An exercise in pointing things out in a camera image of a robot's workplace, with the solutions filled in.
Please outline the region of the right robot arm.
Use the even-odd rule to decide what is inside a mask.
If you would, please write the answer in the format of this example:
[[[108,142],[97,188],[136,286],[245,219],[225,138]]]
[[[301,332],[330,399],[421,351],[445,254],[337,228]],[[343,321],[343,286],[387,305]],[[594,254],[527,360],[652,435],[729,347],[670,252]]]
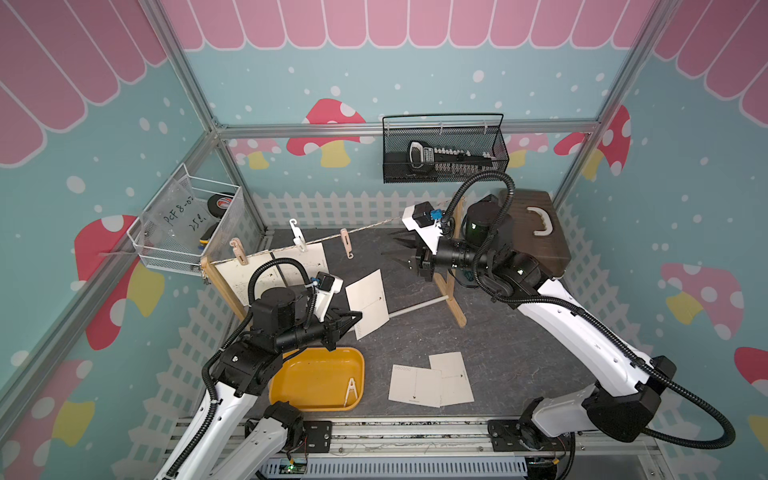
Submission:
[[[487,203],[491,217],[475,227],[453,215],[465,193],[484,180],[504,183],[503,204]],[[670,444],[699,450],[724,449],[734,443],[736,431],[718,409],[677,384],[675,364],[664,356],[650,357],[635,349],[597,317],[583,308],[563,284],[534,256],[516,248],[509,210],[515,196],[513,179],[486,171],[464,182],[444,210],[430,202],[403,211],[405,227],[395,240],[412,249],[405,259],[393,259],[426,280],[436,269],[464,270],[473,285],[491,301],[520,311],[543,327],[592,373],[595,382],[556,398],[532,400],[520,416],[515,434],[529,450],[540,450],[563,434],[599,431],[613,440],[630,443],[647,435]],[[461,238],[454,235],[461,227]],[[715,439],[680,438],[650,428],[662,394],[670,390],[692,403],[722,428]]]

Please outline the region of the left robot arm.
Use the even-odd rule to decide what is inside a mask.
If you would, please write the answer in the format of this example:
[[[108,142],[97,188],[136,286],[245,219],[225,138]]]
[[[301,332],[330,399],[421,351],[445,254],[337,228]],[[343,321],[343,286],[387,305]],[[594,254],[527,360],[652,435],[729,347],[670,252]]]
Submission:
[[[226,443],[269,382],[315,343],[327,350],[359,321],[360,311],[332,306],[341,278],[311,274],[294,258],[272,259],[251,274],[244,320],[201,370],[205,395],[168,460],[160,479],[252,479],[278,453],[307,443],[300,410],[278,401],[264,411],[251,433],[227,457]]]

